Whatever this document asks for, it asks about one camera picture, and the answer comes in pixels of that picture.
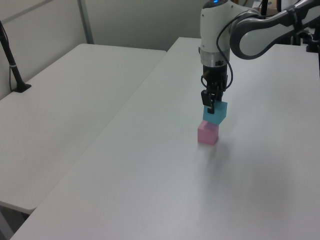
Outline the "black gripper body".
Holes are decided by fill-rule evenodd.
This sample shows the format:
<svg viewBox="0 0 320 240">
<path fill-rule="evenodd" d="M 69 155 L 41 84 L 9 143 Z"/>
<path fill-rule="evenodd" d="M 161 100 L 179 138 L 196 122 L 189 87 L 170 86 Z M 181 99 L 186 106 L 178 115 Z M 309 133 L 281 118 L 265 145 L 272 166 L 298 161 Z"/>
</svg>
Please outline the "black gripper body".
<svg viewBox="0 0 320 240">
<path fill-rule="evenodd" d="M 203 80 L 206 87 L 212 84 L 223 84 L 224 87 L 227 86 L 227 65 L 208 67 L 203 65 Z"/>
</svg>

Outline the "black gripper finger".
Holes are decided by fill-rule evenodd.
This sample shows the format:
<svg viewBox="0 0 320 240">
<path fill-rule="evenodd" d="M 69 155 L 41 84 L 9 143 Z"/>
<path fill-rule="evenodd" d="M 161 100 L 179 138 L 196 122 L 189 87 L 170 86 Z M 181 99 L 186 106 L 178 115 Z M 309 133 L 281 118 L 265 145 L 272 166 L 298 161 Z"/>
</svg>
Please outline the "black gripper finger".
<svg viewBox="0 0 320 240">
<path fill-rule="evenodd" d="M 201 91 L 202 104 L 207 106 L 207 112 L 209 114 L 215 113 L 215 94 L 211 86 L 207 86 Z"/>
<path fill-rule="evenodd" d="M 226 90 L 226 82 L 221 81 L 216 84 L 216 93 L 215 93 L 215 100 L 216 101 L 222 101 L 223 94 Z"/>
</svg>

